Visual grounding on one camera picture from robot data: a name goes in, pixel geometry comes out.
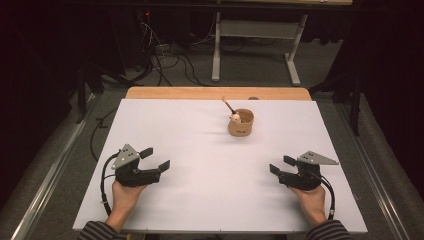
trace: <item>black wall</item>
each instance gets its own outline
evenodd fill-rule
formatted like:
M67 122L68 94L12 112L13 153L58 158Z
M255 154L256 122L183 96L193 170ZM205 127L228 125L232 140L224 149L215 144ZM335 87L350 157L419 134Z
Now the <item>black wall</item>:
M419 1L364 1L329 78L359 66L362 91L387 142L424 198L424 17Z
M54 14L14 1L0 6L0 208L46 139L66 117L74 89L73 61Z

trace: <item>hand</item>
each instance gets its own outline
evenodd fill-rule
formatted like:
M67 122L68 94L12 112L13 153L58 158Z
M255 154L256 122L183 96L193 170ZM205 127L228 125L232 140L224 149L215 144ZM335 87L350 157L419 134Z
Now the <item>hand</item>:
M300 207L312 226L317 226L327 221L324 213L325 190L321 185L310 191L289 188L299 198Z
M128 216L137 204L141 192L146 187L147 185L139 187L124 187L117 181L113 182L113 207L112 212L106 220L106 224L119 233Z

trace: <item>metal bracket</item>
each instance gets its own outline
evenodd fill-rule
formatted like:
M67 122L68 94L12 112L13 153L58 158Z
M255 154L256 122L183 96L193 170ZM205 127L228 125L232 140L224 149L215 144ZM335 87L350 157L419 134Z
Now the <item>metal bracket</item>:
M304 153L297 160L312 165L339 165L339 162L312 151Z
M138 158L140 158L140 154L129 144L125 144L122 150L119 152L118 157L116 157L116 160L112 165L112 170L120 168Z

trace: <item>wooden edge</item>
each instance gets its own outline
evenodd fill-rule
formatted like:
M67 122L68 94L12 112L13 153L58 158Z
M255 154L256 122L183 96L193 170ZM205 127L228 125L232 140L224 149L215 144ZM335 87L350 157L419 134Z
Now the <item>wooden edge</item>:
M126 99L306 100L311 96L299 87L131 87Z

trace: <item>white tabletop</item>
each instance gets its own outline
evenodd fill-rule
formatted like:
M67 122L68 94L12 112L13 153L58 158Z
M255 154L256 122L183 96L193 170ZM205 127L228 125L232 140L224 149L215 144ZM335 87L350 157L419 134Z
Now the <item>white tabletop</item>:
M230 111L220 100L122 100L73 228L104 221L100 177L105 161L128 143L153 147L140 169L171 160L160 182L147 187L124 229L151 233L293 233L309 229L295 195L269 164L297 173L283 156L308 150L338 161L313 101L231 100L255 114L248 137L233 137ZM112 174L111 165L108 174ZM335 219L352 233L366 232L342 165L321 166L336 194ZM112 206L111 183L105 182ZM327 193L326 209L330 194Z

